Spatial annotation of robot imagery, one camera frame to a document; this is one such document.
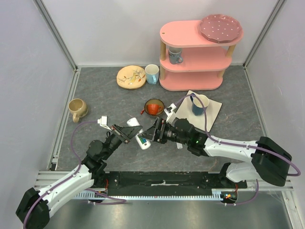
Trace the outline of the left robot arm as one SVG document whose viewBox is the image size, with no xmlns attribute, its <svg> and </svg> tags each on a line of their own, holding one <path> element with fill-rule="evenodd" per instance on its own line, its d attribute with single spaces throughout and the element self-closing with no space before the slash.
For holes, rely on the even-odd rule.
<svg viewBox="0 0 305 229">
<path fill-rule="evenodd" d="M 85 158 L 79 159 L 79 164 L 70 173 L 39 190 L 28 189 L 16 210 L 23 228 L 44 228 L 55 212 L 78 193 L 91 187 L 101 187 L 105 181 L 105 161 L 122 143 L 129 143 L 141 129 L 141 125 L 112 125 L 105 141 L 90 142 Z"/>
</svg>

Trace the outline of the white battery cover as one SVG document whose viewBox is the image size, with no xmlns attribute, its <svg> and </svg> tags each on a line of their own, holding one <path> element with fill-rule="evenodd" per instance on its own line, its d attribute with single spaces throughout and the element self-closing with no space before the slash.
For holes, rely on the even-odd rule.
<svg viewBox="0 0 305 229">
<path fill-rule="evenodd" d="M 183 145 L 181 143 L 176 143 L 178 149 L 183 149 Z"/>
</svg>

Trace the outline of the light blue mug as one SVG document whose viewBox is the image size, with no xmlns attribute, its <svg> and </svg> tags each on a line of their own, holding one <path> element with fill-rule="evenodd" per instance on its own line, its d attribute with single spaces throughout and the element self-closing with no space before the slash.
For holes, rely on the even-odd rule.
<svg viewBox="0 0 305 229">
<path fill-rule="evenodd" d="M 149 64 L 145 67 L 146 81 L 149 84 L 157 84 L 159 79 L 159 67 L 155 64 Z"/>
</svg>

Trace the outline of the pink three-tier shelf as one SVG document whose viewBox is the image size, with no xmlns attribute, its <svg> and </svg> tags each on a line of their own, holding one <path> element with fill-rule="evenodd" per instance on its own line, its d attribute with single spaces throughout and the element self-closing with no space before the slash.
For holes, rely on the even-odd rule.
<svg viewBox="0 0 305 229">
<path fill-rule="evenodd" d="M 200 20 L 172 21 L 160 29 L 160 85 L 169 91 L 214 90 L 223 82 L 236 44 L 214 43 L 199 31 Z M 183 62 L 171 64 L 169 47 L 182 48 Z"/>
</svg>

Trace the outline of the grey mug on shelf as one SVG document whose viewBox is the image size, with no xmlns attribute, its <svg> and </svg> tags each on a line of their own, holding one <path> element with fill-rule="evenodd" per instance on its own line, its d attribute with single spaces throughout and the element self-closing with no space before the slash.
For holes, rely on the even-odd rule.
<svg viewBox="0 0 305 229">
<path fill-rule="evenodd" d="M 183 62 L 182 48 L 169 47 L 168 55 L 171 64 L 180 64 Z"/>
</svg>

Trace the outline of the dark blue mug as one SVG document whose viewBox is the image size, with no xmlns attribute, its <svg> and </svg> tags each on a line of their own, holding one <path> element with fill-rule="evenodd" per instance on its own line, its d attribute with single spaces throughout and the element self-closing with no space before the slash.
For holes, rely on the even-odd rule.
<svg viewBox="0 0 305 229">
<path fill-rule="evenodd" d="M 192 113 L 195 116 L 201 116 L 204 113 L 204 108 L 207 108 L 210 103 L 209 98 L 203 94 L 196 95 L 191 93 L 190 99 L 192 102 Z"/>
</svg>

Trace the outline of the white square plate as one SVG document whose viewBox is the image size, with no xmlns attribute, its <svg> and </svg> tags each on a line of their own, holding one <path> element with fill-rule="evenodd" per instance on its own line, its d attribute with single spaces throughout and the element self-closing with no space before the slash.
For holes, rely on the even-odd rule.
<svg viewBox="0 0 305 229">
<path fill-rule="evenodd" d="M 195 93 L 195 92 L 189 90 L 187 95 L 189 95 L 191 93 Z M 203 130 L 203 131 L 207 130 L 207 132 L 210 132 L 210 130 L 212 129 L 212 126 L 220 112 L 222 103 L 211 100 L 211 99 L 209 99 L 209 100 L 210 100 L 210 103 L 206 108 L 206 115 L 207 115 L 206 128 L 205 128 L 204 114 L 202 114 L 201 116 L 195 116 L 192 113 L 192 102 L 191 102 L 191 99 L 189 96 L 187 98 L 184 98 L 184 100 L 181 102 L 179 108 L 176 111 L 176 117 L 178 119 L 186 118 L 188 120 L 188 122 L 191 123 L 192 125 L 194 125 L 196 128 Z"/>
</svg>

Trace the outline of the yellow floral plate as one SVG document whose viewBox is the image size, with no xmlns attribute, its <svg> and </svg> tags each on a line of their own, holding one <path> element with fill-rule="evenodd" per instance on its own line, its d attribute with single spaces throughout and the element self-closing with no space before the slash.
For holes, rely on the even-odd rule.
<svg viewBox="0 0 305 229">
<path fill-rule="evenodd" d="M 138 89 L 146 83 L 146 72 L 138 65 L 128 65 L 118 71 L 116 81 L 121 88 Z"/>
</svg>

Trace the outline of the orange cup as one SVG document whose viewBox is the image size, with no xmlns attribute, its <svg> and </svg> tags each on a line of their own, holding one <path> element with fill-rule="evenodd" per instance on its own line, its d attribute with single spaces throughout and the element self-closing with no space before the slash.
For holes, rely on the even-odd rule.
<svg viewBox="0 0 305 229">
<path fill-rule="evenodd" d="M 149 115 L 157 115 L 162 110 L 163 110 L 163 107 L 158 104 L 148 104 L 147 105 L 147 113 Z"/>
</svg>

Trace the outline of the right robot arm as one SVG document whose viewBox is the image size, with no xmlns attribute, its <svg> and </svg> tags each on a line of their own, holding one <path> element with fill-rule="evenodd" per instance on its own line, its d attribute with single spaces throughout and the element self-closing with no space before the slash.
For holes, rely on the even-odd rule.
<svg viewBox="0 0 305 229">
<path fill-rule="evenodd" d="M 226 157 L 239 163 L 226 163 L 218 182 L 228 188 L 234 183 L 248 179 L 262 179 L 282 187 L 288 176 L 292 157 L 272 139 L 262 136 L 258 141 L 235 141 L 208 136 L 197 131 L 187 119 L 178 119 L 174 125 L 157 118 L 153 126 L 140 134 L 152 142 L 167 141 L 186 145 L 196 156 Z"/>
</svg>

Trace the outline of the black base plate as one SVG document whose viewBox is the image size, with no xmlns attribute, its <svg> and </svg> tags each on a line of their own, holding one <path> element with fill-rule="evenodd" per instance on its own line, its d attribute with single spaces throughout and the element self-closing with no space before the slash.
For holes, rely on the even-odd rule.
<svg viewBox="0 0 305 229">
<path fill-rule="evenodd" d="M 212 189 L 246 189 L 247 183 L 234 183 L 219 173 L 209 172 L 106 172 L 91 186 L 107 188 L 109 196 L 210 196 Z"/>
</svg>

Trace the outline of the white remote control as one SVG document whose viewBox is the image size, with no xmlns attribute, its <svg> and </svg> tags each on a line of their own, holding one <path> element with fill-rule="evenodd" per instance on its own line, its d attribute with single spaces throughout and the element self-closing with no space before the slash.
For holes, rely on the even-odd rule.
<svg viewBox="0 0 305 229">
<path fill-rule="evenodd" d="M 129 119 L 126 123 L 127 123 L 128 126 L 138 126 L 138 125 L 140 125 L 138 120 L 135 117 Z M 146 150 L 151 146 L 151 143 L 148 140 L 146 140 L 145 138 L 139 137 L 139 134 L 141 134 L 142 132 L 143 132 L 143 129 L 141 129 L 139 131 L 139 133 L 135 136 L 135 139 L 138 142 L 140 148 L 142 150 Z"/>
</svg>

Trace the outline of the beige ceramic mug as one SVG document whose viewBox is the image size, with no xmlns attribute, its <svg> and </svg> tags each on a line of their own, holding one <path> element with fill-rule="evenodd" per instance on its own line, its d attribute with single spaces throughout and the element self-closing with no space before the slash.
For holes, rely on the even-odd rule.
<svg viewBox="0 0 305 229">
<path fill-rule="evenodd" d="M 68 109 L 72 115 L 74 123 L 78 123 L 79 120 L 85 117 L 88 113 L 87 104 L 79 98 L 73 99 L 69 102 Z"/>
</svg>

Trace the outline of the pink polka dot plate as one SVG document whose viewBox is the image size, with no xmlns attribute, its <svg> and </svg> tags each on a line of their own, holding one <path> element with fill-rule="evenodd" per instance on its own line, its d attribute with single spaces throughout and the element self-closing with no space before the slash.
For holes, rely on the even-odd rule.
<svg viewBox="0 0 305 229">
<path fill-rule="evenodd" d="M 222 14 L 206 16 L 199 24 L 201 35 L 214 43 L 233 42 L 240 37 L 242 30 L 238 20 Z"/>
</svg>

